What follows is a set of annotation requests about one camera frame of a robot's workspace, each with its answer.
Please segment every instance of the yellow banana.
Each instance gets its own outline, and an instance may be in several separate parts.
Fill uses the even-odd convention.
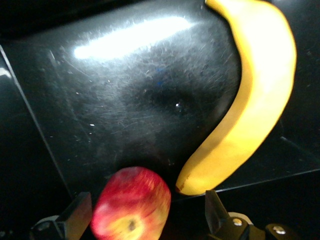
[[[206,0],[230,24],[242,73],[238,93],[219,125],[183,166],[176,187],[184,195],[215,188],[261,145],[292,91],[296,46],[290,26],[261,0]]]

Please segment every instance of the bolt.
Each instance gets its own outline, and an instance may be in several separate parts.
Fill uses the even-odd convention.
[[[232,219],[233,224],[236,226],[242,226],[242,221],[239,218]]]
[[[281,234],[281,235],[286,234],[286,231],[285,231],[284,228],[281,227],[281,226],[274,226],[272,229],[273,229],[277,234]]]
[[[43,222],[43,223],[40,223],[40,225],[38,225],[36,229],[37,229],[38,231],[43,231],[43,230],[45,230],[45,229],[47,229],[47,228],[49,228],[49,227],[50,227],[50,222],[45,221],[45,222]]]

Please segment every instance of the red apple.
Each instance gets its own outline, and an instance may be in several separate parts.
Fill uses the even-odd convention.
[[[98,240],[158,240],[168,218],[171,193],[164,180],[144,167],[116,172],[93,210]]]

